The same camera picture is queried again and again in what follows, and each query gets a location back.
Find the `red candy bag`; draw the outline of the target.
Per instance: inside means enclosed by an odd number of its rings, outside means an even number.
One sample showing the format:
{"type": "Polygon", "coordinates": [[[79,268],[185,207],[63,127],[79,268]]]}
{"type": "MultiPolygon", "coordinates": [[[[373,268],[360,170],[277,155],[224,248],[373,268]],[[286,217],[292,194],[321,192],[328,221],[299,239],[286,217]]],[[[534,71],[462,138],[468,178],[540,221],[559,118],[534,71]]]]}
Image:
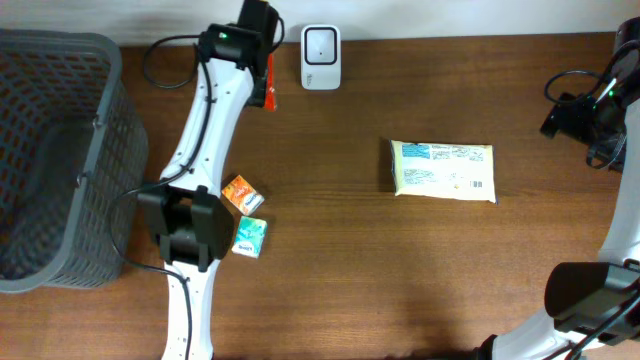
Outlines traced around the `red candy bag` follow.
{"type": "Polygon", "coordinates": [[[274,87],[274,55],[270,54],[267,62],[267,77],[265,88],[265,104],[264,108],[270,112],[277,110],[275,87],[274,87]]]}

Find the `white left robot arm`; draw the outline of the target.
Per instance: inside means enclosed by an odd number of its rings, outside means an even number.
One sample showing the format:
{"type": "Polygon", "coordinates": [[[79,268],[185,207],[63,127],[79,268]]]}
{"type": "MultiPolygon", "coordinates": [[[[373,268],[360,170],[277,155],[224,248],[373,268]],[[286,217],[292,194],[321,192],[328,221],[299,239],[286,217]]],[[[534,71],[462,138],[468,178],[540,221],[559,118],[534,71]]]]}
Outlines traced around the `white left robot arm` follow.
{"type": "Polygon", "coordinates": [[[194,38],[197,87],[185,127],[159,181],[137,195],[168,282],[165,359],[214,356],[214,280],[234,232],[222,171],[242,111],[267,105],[269,62],[283,37],[275,8],[246,1],[236,22],[194,38]]]}

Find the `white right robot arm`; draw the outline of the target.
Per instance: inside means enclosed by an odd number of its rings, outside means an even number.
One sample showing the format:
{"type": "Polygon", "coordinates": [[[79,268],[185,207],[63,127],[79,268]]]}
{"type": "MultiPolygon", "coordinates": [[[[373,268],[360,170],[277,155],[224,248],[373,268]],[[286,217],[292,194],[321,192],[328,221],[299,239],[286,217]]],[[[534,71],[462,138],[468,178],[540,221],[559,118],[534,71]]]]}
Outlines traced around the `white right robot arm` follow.
{"type": "Polygon", "coordinates": [[[563,93],[540,131],[587,147],[593,169],[621,183],[606,238],[592,262],[551,272],[544,307],[503,335],[488,337],[472,359],[581,359],[586,351],[639,338],[639,20],[622,23],[613,55],[584,94],[563,93]]]}

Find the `orange Kleenex tissue pack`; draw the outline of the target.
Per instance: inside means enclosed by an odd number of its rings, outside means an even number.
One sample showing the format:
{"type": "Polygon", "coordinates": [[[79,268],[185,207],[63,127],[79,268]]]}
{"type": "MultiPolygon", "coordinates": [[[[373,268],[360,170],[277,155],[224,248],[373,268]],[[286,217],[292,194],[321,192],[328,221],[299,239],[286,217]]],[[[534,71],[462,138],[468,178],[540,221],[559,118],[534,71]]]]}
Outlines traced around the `orange Kleenex tissue pack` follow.
{"type": "Polygon", "coordinates": [[[264,202],[264,197],[241,175],[222,189],[222,194],[244,215],[250,216],[264,202]]]}

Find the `yellow wet wipes pack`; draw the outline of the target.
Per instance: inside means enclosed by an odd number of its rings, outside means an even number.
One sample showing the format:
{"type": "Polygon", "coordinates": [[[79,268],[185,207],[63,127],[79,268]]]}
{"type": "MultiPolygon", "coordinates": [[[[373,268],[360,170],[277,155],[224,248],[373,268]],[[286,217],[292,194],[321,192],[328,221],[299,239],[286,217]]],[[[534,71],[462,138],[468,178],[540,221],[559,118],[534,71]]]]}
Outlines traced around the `yellow wet wipes pack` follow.
{"type": "Polygon", "coordinates": [[[497,203],[492,145],[389,144],[396,196],[497,203]]]}

